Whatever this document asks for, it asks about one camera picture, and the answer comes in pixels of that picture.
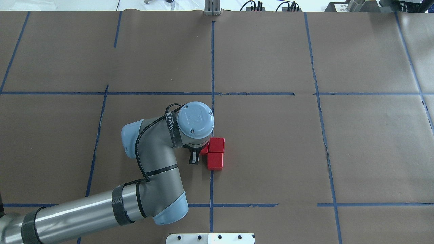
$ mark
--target white label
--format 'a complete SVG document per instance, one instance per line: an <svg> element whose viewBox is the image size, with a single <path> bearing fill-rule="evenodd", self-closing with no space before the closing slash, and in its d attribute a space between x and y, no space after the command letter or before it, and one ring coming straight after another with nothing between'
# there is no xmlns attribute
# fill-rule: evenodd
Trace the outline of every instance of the white label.
<svg viewBox="0 0 434 244"><path fill-rule="evenodd" d="M336 12L348 12L347 6L348 3L335 4Z"/></svg>

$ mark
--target red block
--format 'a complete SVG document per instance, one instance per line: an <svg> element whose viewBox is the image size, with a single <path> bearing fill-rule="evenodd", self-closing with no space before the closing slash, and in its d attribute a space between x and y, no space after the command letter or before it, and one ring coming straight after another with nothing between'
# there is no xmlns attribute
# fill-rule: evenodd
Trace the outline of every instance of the red block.
<svg viewBox="0 0 434 244"><path fill-rule="evenodd" d="M208 170L222 170L223 169L223 153L209 152L207 154L207 167Z"/></svg>
<svg viewBox="0 0 434 244"><path fill-rule="evenodd" d="M207 153L208 153L208 143L204 147L204 149L201 150L201 152L199 153L199 155L206 155Z"/></svg>
<svg viewBox="0 0 434 244"><path fill-rule="evenodd" d="M208 144L209 144L209 146L208 146L209 152L224 153L224 138L211 137L210 142Z"/></svg>

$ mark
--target blue joint cap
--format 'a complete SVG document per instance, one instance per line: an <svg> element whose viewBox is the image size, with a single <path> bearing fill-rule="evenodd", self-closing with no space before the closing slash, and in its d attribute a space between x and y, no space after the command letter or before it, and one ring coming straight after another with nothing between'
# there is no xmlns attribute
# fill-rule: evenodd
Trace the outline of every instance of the blue joint cap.
<svg viewBox="0 0 434 244"><path fill-rule="evenodd" d="M159 214L153 217L154 222L158 225L171 224L176 222L187 214L188 203L184 193L178 197L169 207L165 208Z"/></svg>
<svg viewBox="0 0 434 244"><path fill-rule="evenodd" d="M135 141L137 140L138 134L140 132L142 121L143 119L131 124L127 124L122 128L122 145L124 146L125 153L129 158L135 158Z"/></svg>
<svg viewBox="0 0 434 244"><path fill-rule="evenodd" d="M202 102L189 102L178 113L178 126L186 136L202 139L214 129L214 114Z"/></svg>

